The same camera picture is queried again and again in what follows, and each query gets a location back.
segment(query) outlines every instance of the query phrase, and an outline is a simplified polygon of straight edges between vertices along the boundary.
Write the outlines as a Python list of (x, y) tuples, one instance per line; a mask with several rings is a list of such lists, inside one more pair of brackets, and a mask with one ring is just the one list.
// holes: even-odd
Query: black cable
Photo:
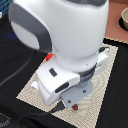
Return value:
[(15, 124), (11, 127), (11, 128), (14, 128), (16, 126), (16, 124), (18, 122), (20, 122), (22, 119), (28, 117), (40, 117), (40, 116), (44, 116), (44, 115), (47, 115), (47, 114), (50, 114), (50, 113), (54, 113), (54, 112), (57, 112), (59, 110), (63, 110), (65, 108), (64, 104), (62, 101), (60, 101), (52, 110), (50, 110), (49, 112), (44, 112), (44, 113), (30, 113), (30, 114), (27, 114), (25, 116), (21, 116), (16, 122)]
[(14, 72), (13, 74), (11, 74), (10, 76), (8, 76), (7, 78), (5, 78), (2, 82), (0, 82), (0, 87), (6, 83), (7, 81), (9, 81), (11, 78), (13, 78), (15, 75), (17, 75), (18, 73), (20, 73), (28, 64), (29, 62), (33, 59), (33, 57), (35, 56), (36, 51), (34, 51), (31, 56), (29, 57), (29, 59), (27, 60), (27, 62), (21, 66), (16, 72)]

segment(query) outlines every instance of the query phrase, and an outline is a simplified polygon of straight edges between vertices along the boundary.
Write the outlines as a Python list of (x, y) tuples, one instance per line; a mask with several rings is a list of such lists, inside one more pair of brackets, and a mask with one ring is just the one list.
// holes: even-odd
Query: white plastic casing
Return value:
[[(14, 0), (48, 30), (52, 52), (60, 67), (74, 72), (91, 69), (98, 60), (108, 19), (109, 1), (102, 6), (75, 4), (66, 0)], [(17, 32), (25, 43), (38, 49), (38, 41), (27, 30)]]
[[(51, 68), (53, 68), (57, 73), (56, 76), (53, 76), (50, 73), (49, 70)], [(36, 73), (39, 78), (38, 90), (46, 105), (54, 103), (60, 98), (60, 94), (62, 92), (80, 82), (79, 74), (67, 71), (57, 65), (55, 55), (48, 62), (44, 63), (44, 65), (41, 66)], [(67, 88), (58, 93), (55, 92), (57, 88), (67, 82), (69, 83)]]

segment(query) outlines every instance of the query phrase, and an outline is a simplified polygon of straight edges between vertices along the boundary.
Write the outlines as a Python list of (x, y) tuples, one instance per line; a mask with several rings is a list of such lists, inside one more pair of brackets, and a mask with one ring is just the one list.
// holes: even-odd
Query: woven mat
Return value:
[[(109, 60), (105, 71), (92, 79), (92, 82), (94, 84), (94, 91), (87, 97), (82, 99), (80, 102), (78, 102), (78, 111), (69, 108), (52, 114), (55, 117), (58, 117), (78, 128), (95, 128), (98, 119), (105, 90), (118, 50), (118, 48), (115, 46), (106, 44), (103, 44), (102, 46), (110, 47), (110, 52), (108, 54)], [(31, 79), (18, 94), (17, 98), (43, 111), (51, 110), (58, 102), (55, 102), (51, 106), (45, 106), (40, 95), (38, 94), (38, 91), (35, 88), (31, 87), (33, 81), (38, 81), (36, 73), (33, 74)]]

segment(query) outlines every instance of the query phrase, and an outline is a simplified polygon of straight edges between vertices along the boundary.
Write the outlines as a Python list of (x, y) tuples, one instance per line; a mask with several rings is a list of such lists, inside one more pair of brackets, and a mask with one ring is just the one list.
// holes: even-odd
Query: white object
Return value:
[[(50, 69), (56, 72), (56, 76), (50, 73)], [(45, 105), (51, 105), (55, 101), (60, 99), (60, 94), (69, 89), (73, 85), (80, 82), (80, 76), (77, 73), (65, 70), (58, 66), (56, 63), (56, 57), (53, 56), (48, 62), (43, 64), (37, 70), (37, 76), (39, 78), (38, 88), (42, 96)], [(69, 83), (69, 86), (62, 89), (58, 93), (55, 91), (65, 83)]]
[[(78, 84), (80, 72), (90, 71), (96, 63), (94, 76), (106, 68), (107, 50), (99, 54), (99, 48), (107, 25), (108, 0), (102, 6), (81, 5), (66, 0), (14, 0), (13, 4), (17, 5), (17, 10), (22, 8), (36, 18), (47, 29), (52, 41), (51, 52), (54, 56), (37, 70), (38, 90), (45, 105), (51, 105), (60, 99), (64, 91)], [(37, 36), (27, 30), (29, 23), (31, 21), (25, 24), (24, 19), (24, 28), (22, 23), (11, 21), (21, 42), (40, 49)]]
[(37, 85), (38, 83), (36, 82), (36, 81), (34, 81), (32, 84), (31, 84), (31, 86), (33, 87), (33, 88), (35, 88), (36, 90), (38, 90), (38, 85)]
[[(65, 0), (14, 0), (13, 3), (30, 13), (48, 30), (52, 52), (60, 67), (83, 72), (96, 64), (107, 25), (108, 0), (100, 7)], [(25, 32), (13, 22), (12, 27), (22, 42), (32, 48), (35, 44), (38, 49), (39, 43), (31, 32)]]
[[(108, 63), (108, 52), (109, 48), (99, 54), (93, 77), (105, 70)], [(53, 77), (49, 72), (49, 69), (51, 68), (54, 68), (57, 72), (56, 77)], [(80, 81), (79, 74), (67, 71), (57, 65), (55, 55), (48, 62), (42, 65), (36, 73), (39, 78), (38, 90), (45, 105), (51, 105), (55, 101), (59, 100), (64, 91), (68, 90), (73, 85), (78, 84)], [(69, 87), (59, 93), (55, 93), (55, 90), (66, 82), (69, 82)]]
[(2, 12), (0, 12), (0, 19), (2, 18)]

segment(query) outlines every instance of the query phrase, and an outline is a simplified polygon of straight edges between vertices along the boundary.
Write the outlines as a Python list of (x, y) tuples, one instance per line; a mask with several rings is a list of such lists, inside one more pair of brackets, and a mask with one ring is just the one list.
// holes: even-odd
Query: dark surface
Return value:
[[(111, 71), (96, 128), (128, 128), (128, 45), (106, 39), (104, 39), (104, 43), (117, 46), (118, 52)], [(23, 46), (17, 40), (9, 23), (6, 21), (3, 27), (0, 27), (0, 81), (22, 66), (32, 52), (33, 50)], [(0, 107), (0, 112), (6, 115), (10, 113), (8, 116), (14, 119), (17, 119), (19, 117), (18, 115), (42, 112), (36, 107), (16, 99), (16, 97), (45, 56), (46, 54), (37, 52), (24, 71), (0, 88), (0, 104), (9, 108), (13, 113), (17, 113), (17, 116), (15, 117), (2, 107)], [(75, 128), (51, 114), (33, 119), (50, 128)]]

